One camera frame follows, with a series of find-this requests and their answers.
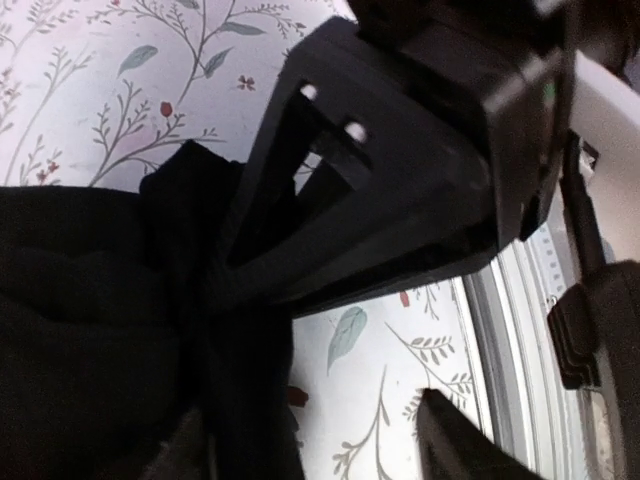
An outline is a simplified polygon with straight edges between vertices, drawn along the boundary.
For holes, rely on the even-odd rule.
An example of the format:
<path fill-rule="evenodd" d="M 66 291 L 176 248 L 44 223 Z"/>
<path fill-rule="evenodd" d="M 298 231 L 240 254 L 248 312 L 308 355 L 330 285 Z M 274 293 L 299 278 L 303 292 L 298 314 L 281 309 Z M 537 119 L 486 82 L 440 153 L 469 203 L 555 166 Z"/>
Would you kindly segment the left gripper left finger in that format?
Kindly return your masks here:
<path fill-rule="evenodd" d="M 160 451 L 140 479 L 217 479 L 214 439 L 204 431 L 202 411 L 185 412 L 174 433 L 160 443 Z"/>

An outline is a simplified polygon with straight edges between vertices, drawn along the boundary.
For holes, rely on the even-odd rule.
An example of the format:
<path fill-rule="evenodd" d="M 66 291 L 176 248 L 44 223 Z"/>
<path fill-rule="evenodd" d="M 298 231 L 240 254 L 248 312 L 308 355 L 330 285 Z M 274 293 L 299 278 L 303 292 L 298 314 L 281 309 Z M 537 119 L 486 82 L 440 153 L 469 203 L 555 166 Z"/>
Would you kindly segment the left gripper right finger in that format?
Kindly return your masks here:
<path fill-rule="evenodd" d="M 424 479 L 540 479 L 492 443 L 439 390 L 422 392 L 417 437 Z"/>

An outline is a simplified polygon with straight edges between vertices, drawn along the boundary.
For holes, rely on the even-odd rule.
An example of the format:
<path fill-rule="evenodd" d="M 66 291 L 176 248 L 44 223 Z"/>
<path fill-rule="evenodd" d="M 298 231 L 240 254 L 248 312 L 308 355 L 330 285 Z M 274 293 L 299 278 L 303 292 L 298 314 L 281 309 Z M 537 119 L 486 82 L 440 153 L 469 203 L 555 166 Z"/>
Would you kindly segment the black white-banded underwear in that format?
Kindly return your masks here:
<path fill-rule="evenodd" d="M 300 479 L 291 317 L 211 316 L 244 165 L 184 143 L 138 193 L 1 191 L 1 475 L 138 479 L 193 407 L 220 479 Z"/>

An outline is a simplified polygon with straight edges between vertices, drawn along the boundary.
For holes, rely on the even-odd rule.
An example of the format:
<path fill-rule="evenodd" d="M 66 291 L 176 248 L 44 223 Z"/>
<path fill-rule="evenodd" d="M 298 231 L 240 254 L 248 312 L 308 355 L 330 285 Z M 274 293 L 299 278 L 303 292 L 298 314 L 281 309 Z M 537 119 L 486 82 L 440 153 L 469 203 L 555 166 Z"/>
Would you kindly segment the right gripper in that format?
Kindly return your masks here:
<path fill-rule="evenodd" d="M 449 125 L 354 23 L 319 26 L 283 66 L 223 223 L 223 311 L 304 315 L 466 275 L 497 254 L 496 226 L 525 240 L 548 214 L 574 2 L 349 7 Z"/>

